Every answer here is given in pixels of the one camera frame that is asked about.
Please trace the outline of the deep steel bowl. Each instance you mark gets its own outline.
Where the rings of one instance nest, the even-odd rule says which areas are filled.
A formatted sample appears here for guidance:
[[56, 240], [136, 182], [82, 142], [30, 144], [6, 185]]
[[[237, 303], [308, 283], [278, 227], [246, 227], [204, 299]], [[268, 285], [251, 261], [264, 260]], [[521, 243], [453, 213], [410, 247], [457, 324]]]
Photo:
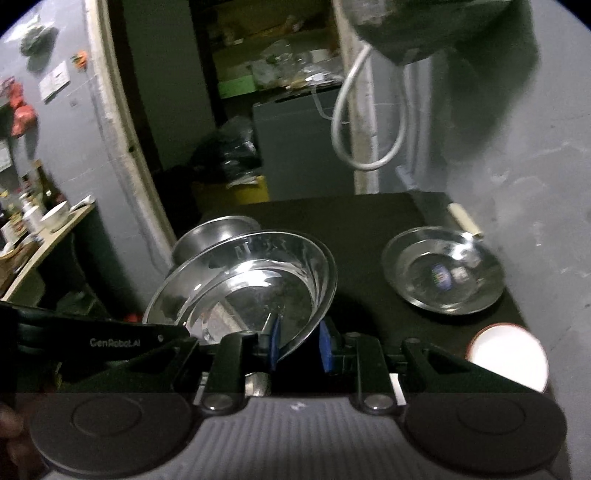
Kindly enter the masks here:
[[229, 215], [208, 220], [192, 228], [175, 243], [173, 265], [178, 267], [218, 243], [259, 230], [259, 222], [247, 216]]

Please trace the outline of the steel plate with sticker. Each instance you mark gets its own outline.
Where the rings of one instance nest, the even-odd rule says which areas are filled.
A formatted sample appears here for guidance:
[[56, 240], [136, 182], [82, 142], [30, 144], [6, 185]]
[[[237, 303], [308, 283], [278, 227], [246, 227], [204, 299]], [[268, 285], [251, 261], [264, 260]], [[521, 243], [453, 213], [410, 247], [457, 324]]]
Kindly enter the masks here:
[[434, 313], [472, 315], [495, 304], [505, 290], [498, 258], [481, 239], [465, 231], [412, 228], [388, 242], [381, 261], [397, 294]]

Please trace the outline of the white ceramic bowl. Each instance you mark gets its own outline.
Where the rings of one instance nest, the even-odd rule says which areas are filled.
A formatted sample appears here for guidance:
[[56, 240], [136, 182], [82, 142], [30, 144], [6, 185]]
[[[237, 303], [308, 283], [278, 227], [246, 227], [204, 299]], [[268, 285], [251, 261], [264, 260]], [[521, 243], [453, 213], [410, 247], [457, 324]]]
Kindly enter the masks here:
[[543, 393], [549, 382], [549, 362], [541, 342], [524, 327], [497, 323], [479, 331], [465, 358], [495, 374]]

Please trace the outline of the wooden side shelf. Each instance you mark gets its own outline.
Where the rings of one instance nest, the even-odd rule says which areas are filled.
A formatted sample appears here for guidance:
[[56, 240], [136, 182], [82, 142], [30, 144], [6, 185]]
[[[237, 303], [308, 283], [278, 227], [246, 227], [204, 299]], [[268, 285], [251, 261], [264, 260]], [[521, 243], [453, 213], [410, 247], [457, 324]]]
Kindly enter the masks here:
[[25, 262], [22, 268], [18, 271], [18, 274], [1, 300], [5, 302], [13, 301], [16, 298], [17, 292], [22, 288], [25, 282], [37, 274], [37, 268], [41, 263], [49, 256], [57, 245], [94, 210], [94, 208], [95, 205], [93, 203], [81, 205], [68, 214], [68, 219], [65, 225], [55, 232], [43, 229], [40, 233], [42, 243], [39, 249], [35, 251], [31, 258]]

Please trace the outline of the white bowl on shelf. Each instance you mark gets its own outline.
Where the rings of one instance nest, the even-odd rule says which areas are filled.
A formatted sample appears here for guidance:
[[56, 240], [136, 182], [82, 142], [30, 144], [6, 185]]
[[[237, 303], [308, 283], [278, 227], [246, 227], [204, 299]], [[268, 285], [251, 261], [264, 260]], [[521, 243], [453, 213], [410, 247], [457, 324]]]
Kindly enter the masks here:
[[59, 230], [67, 223], [69, 210], [70, 207], [67, 201], [59, 203], [42, 216], [41, 225], [50, 232]]

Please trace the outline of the dark glass bottle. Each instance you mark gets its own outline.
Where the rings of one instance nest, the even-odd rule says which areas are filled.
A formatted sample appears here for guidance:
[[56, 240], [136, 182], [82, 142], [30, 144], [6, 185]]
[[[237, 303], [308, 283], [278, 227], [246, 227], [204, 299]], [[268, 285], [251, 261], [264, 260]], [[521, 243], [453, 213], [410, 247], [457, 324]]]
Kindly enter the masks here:
[[36, 165], [36, 171], [42, 190], [42, 203], [45, 210], [50, 211], [62, 202], [65, 202], [65, 196], [47, 176], [40, 163]]

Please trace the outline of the yellow bin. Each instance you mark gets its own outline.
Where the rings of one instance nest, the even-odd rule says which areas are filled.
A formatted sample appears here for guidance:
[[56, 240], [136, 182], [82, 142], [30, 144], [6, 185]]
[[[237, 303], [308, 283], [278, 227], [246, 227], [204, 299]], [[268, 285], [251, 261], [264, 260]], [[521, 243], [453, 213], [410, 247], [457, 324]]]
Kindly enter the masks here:
[[233, 205], [249, 205], [270, 201], [269, 188], [263, 175], [243, 176], [225, 186], [229, 202]]

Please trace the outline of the black garbage bag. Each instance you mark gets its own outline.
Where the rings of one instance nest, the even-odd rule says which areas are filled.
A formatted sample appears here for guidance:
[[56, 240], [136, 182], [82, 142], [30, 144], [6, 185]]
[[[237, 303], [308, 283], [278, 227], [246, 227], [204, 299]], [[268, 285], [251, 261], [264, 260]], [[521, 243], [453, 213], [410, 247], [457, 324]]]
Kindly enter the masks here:
[[263, 167], [252, 119], [236, 115], [202, 141], [192, 168], [207, 184], [231, 184], [259, 174]]

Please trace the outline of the dark grey cabinet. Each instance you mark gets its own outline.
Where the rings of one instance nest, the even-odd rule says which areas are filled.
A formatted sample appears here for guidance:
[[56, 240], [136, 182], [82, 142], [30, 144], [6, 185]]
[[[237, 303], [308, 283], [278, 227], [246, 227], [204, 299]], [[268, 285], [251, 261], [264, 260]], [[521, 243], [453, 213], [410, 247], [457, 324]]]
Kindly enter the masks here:
[[308, 90], [253, 106], [253, 126], [270, 200], [355, 193], [353, 170], [332, 149], [332, 108], [338, 93], [336, 87]]

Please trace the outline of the green box on shelf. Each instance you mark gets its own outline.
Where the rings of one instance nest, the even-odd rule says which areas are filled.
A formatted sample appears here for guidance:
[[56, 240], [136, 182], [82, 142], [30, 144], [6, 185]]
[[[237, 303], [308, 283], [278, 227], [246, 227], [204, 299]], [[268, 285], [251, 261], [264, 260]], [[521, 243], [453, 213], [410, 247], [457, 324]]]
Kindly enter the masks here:
[[256, 92], [256, 82], [252, 74], [223, 80], [218, 83], [218, 92], [222, 99], [250, 94]]

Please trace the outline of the plastic bag hanging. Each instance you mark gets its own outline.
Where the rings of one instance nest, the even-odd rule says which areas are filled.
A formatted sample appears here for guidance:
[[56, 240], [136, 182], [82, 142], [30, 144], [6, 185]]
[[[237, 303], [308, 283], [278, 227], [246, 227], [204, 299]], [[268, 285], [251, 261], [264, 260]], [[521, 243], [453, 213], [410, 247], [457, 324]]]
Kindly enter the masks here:
[[343, 1], [356, 35], [394, 64], [418, 62], [484, 31], [507, 1]]

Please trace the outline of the red bag on wall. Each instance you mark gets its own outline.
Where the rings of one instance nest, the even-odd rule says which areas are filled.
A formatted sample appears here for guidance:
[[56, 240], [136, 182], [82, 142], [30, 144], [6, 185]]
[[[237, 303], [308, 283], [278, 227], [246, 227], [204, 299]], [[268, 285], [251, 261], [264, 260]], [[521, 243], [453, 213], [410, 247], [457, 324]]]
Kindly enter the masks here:
[[24, 89], [14, 77], [2, 82], [1, 96], [8, 101], [12, 111], [12, 125], [10, 135], [14, 138], [22, 137], [37, 123], [37, 114], [33, 106], [26, 102]]

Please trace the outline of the white wall switch plate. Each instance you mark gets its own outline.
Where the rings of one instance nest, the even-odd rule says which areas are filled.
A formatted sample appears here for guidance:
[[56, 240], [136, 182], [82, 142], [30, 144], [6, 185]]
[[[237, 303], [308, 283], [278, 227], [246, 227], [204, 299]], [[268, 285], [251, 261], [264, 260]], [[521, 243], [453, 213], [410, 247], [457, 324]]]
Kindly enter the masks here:
[[69, 83], [68, 66], [65, 61], [62, 61], [39, 81], [38, 87], [41, 100], [48, 102]]

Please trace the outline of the orange wall hook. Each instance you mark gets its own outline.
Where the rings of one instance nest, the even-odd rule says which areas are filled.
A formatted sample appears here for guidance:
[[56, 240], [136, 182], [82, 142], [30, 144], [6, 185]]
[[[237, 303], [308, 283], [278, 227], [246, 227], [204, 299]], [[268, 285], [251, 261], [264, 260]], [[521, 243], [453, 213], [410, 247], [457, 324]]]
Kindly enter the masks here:
[[85, 50], [80, 50], [71, 57], [73, 65], [79, 71], [86, 71], [88, 65], [88, 54]]

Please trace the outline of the small bag on wall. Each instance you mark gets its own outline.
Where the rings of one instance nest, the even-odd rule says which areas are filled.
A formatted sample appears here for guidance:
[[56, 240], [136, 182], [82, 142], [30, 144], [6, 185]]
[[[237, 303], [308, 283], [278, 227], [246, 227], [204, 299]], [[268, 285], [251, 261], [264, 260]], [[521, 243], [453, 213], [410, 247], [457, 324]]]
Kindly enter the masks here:
[[22, 36], [19, 51], [25, 57], [33, 57], [52, 50], [58, 29], [49, 23], [37, 23], [30, 26]]

